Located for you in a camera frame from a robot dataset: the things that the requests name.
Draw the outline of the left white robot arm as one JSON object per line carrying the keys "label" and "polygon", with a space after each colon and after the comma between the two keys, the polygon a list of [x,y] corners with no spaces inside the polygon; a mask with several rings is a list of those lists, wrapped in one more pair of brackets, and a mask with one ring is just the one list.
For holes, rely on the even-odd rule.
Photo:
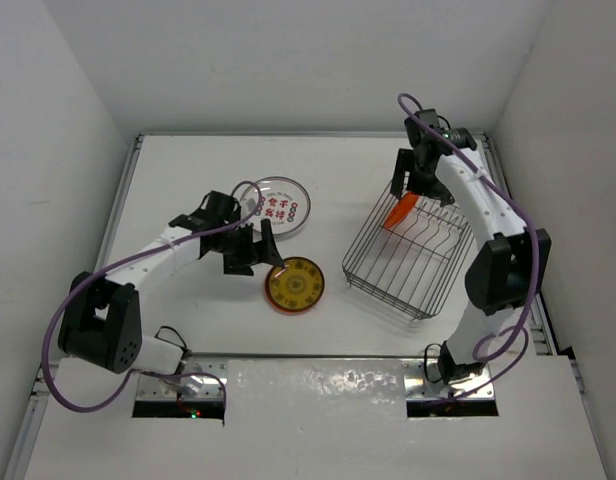
{"label": "left white robot arm", "polygon": [[77,276],[63,308],[59,348],[116,374],[176,374],[186,350],[145,333],[146,300],[210,252],[222,256],[226,275],[251,276],[258,264],[283,266],[270,221],[262,219],[258,228],[250,221],[263,204],[263,197],[241,205],[233,196],[211,191],[197,209],[171,220],[140,252]]}

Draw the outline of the yellow plate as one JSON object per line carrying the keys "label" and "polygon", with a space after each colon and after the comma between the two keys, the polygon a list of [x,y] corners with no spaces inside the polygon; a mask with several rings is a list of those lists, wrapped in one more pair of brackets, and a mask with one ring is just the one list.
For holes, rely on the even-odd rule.
{"label": "yellow plate", "polygon": [[283,267],[272,267],[264,281],[268,303],[284,314],[298,315],[311,310],[325,291],[325,275],[312,260],[293,256]]}

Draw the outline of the white plate red characters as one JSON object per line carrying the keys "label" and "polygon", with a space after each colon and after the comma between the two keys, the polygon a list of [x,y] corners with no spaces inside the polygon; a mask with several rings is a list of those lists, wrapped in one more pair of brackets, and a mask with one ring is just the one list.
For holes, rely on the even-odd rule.
{"label": "white plate red characters", "polygon": [[312,202],[308,191],[296,180],[283,176],[269,176],[256,181],[263,196],[259,206],[258,194],[254,187],[247,187],[240,195],[242,213],[248,214],[255,208],[253,220],[268,219],[272,232],[302,229],[307,223]]}

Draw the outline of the orange plate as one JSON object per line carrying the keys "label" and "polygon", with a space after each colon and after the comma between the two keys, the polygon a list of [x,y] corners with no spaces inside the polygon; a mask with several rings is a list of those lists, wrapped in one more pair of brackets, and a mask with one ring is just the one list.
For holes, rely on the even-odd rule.
{"label": "orange plate", "polygon": [[383,227],[392,229],[402,222],[416,206],[419,196],[412,192],[407,192],[392,208],[384,220]]}
{"label": "orange plate", "polygon": [[284,314],[302,314],[313,309],[324,294],[324,285],[300,280],[273,279],[265,284],[265,298]]}

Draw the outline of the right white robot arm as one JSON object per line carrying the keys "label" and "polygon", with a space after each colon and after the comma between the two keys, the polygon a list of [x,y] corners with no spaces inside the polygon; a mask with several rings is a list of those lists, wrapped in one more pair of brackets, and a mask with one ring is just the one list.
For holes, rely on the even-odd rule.
{"label": "right white robot arm", "polygon": [[466,129],[442,128],[433,109],[409,114],[404,126],[410,146],[398,152],[392,195],[458,206],[478,249],[464,277],[467,306],[437,361],[441,381],[450,384],[496,358],[490,344],[497,336],[505,335],[509,348],[521,332],[543,281],[551,238],[529,225],[495,185]]}

